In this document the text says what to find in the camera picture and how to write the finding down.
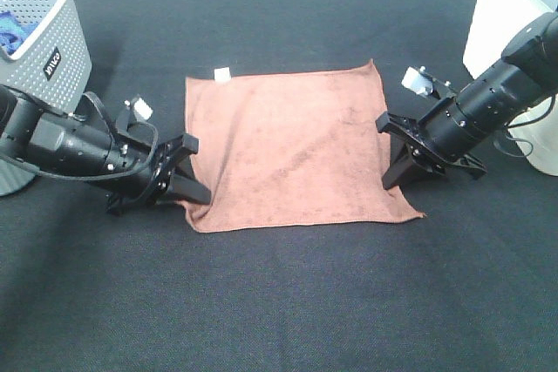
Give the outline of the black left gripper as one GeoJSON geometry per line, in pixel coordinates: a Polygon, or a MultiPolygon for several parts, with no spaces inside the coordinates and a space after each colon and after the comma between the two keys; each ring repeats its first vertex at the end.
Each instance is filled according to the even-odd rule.
{"type": "Polygon", "coordinates": [[[168,140],[157,146],[153,158],[141,171],[121,179],[109,181],[111,194],[106,211],[112,215],[153,206],[167,190],[170,202],[186,201],[209,205],[211,191],[197,179],[174,172],[192,172],[191,155],[199,151],[200,141],[184,132],[180,139],[168,140]]]}

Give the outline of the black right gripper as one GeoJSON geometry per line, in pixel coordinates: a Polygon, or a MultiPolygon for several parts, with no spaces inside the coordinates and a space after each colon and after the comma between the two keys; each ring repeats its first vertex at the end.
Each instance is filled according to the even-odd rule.
{"type": "Polygon", "coordinates": [[[377,118],[376,127],[378,133],[391,135],[391,160],[382,176],[385,190],[419,180],[442,179],[448,169],[462,170],[473,179],[487,173],[482,161],[472,154],[463,154],[454,161],[444,157],[420,131],[415,119],[384,112],[377,118]]]}

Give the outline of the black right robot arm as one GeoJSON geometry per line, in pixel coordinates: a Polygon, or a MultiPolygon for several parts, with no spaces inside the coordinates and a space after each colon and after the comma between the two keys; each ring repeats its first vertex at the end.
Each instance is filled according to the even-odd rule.
{"type": "Polygon", "coordinates": [[[487,169],[470,151],[494,132],[512,127],[527,109],[557,93],[557,14],[546,12],[521,29],[500,58],[461,91],[424,68],[407,69],[402,85],[433,100],[419,119],[381,114],[376,127],[395,140],[396,155],[382,176],[384,189],[442,177],[460,169],[474,179],[487,169]]]}

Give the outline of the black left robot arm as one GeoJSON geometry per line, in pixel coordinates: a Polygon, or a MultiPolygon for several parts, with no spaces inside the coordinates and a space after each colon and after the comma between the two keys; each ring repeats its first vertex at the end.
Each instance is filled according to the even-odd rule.
{"type": "Polygon", "coordinates": [[[104,129],[3,86],[1,159],[36,176],[104,189],[110,193],[106,211],[112,214],[178,201],[210,203],[212,193],[195,178],[190,161],[199,150],[196,137],[184,132],[161,142],[157,128],[133,109],[140,98],[111,118],[95,93],[82,97],[104,129]]]}

